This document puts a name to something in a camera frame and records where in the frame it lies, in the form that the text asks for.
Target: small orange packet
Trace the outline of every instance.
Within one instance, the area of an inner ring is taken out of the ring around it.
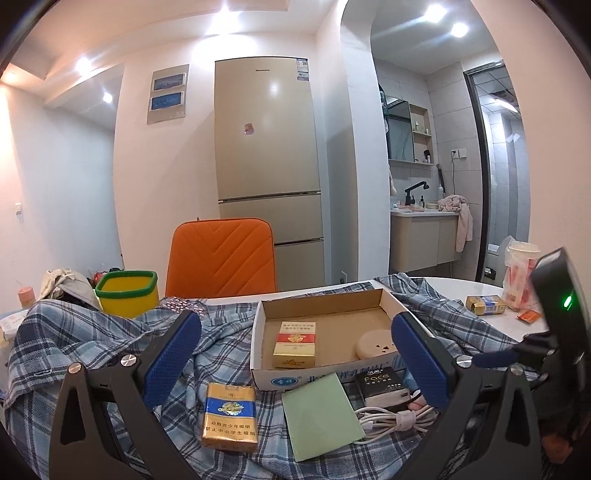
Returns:
[[[518,315],[517,318],[519,318],[519,320],[523,320],[524,322],[527,322],[527,323],[534,323],[541,316],[542,316],[542,314],[536,312],[535,310],[526,310],[522,314]]]

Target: power cord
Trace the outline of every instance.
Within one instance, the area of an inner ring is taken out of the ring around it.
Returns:
[[[415,392],[414,398],[420,396]],[[434,407],[425,405],[420,410],[403,410],[393,413],[380,407],[363,407],[355,410],[359,423],[365,431],[365,439],[355,442],[356,445],[367,445],[392,432],[404,432],[414,428],[426,432],[437,418]]]

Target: plastic bag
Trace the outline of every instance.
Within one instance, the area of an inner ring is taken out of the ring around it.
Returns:
[[[511,241],[505,250],[507,270],[503,280],[503,301],[512,310],[531,309],[537,303],[530,275],[535,268],[540,249],[537,245]]]

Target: blue plaid fabric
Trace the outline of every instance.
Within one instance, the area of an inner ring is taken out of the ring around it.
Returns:
[[[378,279],[429,326],[452,353],[494,351],[510,343],[461,304],[444,299],[425,281],[404,274]],[[368,290],[369,283],[327,293]],[[10,385],[5,403],[7,430],[18,450],[40,477],[48,478],[49,438],[60,382],[74,361],[88,368],[112,362],[122,352],[140,353],[176,318],[174,302],[131,321],[59,301],[42,301],[30,311],[9,360]],[[421,437],[396,432],[370,446],[348,445],[319,458],[296,463],[288,438],[281,394],[258,392],[259,451],[247,455],[200,446],[204,402],[209,382],[252,385],[249,351],[256,303],[188,305],[202,316],[203,333],[168,400],[157,412],[164,430],[204,479],[389,479],[412,454]],[[362,407],[353,384],[345,390],[354,408]],[[109,413],[130,463],[145,468],[113,405]]]

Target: yellow basket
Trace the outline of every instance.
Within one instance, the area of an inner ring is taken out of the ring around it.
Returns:
[[[158,306],[157,284],[156,272],[123,270],[107,273],[95,292],[106,313],[132,319]]]

